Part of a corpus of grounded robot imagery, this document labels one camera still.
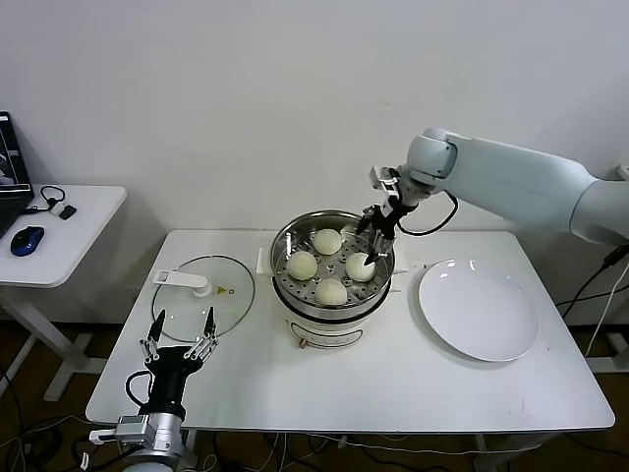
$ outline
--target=computer mouse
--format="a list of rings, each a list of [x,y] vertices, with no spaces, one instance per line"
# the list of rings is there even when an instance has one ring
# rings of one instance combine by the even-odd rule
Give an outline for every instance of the computer mouse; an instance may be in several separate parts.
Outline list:
[[[18,231],[11,240],[11,252],[20,257],[32,254],[43,238],[43,233],[41,226],[27,226]]]

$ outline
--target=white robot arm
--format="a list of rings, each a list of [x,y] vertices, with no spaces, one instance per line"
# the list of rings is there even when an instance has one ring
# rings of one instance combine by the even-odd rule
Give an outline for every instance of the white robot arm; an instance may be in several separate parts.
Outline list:
[[[599,180],[557,155],[428,128],[411,143],[407,164],[377,168],[372,184],[387,194],[365,210],[371,260],[390,250],[393,226],[420,201],[446,191],[506,219],[573,233],[595,243],[627,244],[629,182]]]

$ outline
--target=steamed bun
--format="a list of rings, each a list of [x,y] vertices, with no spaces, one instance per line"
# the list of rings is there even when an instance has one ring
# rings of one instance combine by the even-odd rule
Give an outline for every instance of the steamed bun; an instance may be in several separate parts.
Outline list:
[[[288,274],[296,280],[308,280],[316,274],[316,259],[311,253],[298,251],[286,265]]]
[[[375,264],[371,263],[364,265],[367,259],[365,253],[355,253],[347,258],[345,264],[345,271],[347,274],[357,282],[369,282],[375,275]]]
[[[338,280],[326,278],[316,287],[314,299],[321,305],[343,305],[347,300],[347,290]]]
[[[314,248],[325,256],[336,253],[343,244],[341,235],[333,229],[321,229],[317,231],[313,239]]]

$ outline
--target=white table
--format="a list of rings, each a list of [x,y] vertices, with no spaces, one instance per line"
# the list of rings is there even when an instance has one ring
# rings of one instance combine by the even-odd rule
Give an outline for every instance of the white table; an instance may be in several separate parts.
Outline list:
[[[36,198],[30,206],[46,208],[45,201],[34,186]],[[100,374],[105,359],[90,359],[83,351],[91,334],[81,333],[72,343],[20,290],[12,287],[53,288],[64,283],[81,262],[100,232],[127,196],[122,187],[62,185],[66,202],[78,210],[68,220],[49,212],[21,216],[0,239],[0,288],[2,305],[31,336],[7,371],[11,379],[29,354],[37,339],[59,355],[63,364],[44,395],[48,401],[61,397],[74,373]],[[9,249],[14,235],[27,226],[43,226],[45,234],[36,251],[18,258]],[[0,393],[6,387],[3,379]]]
[[[94,422],[115,423],[138,407],[125,395],[127,376],[143,369],[138,340],[151,323],[151,278],[211,254],[234,257],[255,273],[268,231],[171,232],[86,409]],[[378,434],[541,433],[608,428],[614,415],[572,336],[514,236],[505,232],[441,232],[404,242],[410,268],[401,293],[390,294],[356,345],[299,349],[284,324],[285,308],[265,276],[257,276],[251,311],[223,336],[187,383],[185,428]],[[476,361],[440,340],[415,309],[424,264],[450,258],[484,260],[509,271],[540,315],[530,353],[504,364]],[[162,345],[176,344],[162,335]],[[140,394],[141,380],[134,390]],[[504,448],[540,440],[517,436]],[[487,469],[508,454],[482,456]]]

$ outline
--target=glass lid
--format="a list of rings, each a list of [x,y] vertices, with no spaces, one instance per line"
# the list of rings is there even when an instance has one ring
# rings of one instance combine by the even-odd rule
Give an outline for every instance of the glass lid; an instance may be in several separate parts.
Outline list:
[[[163,272],[163,284],[153,296],[152,317],[155,320],[165,310],[162,332],[177,341],[197,342],[200,339],[210,307],[214,308],[217,335],[229,332],[245,317],[254,302],[254,277],[241,262],[227,256],[204,256],[192,259],[172,272]],[[167,277],[180,283],[182,280],[199,282],[204,277],[207,285],[193,288],[185,282],[182,285],[177,282],[168,284],[164,282]]]

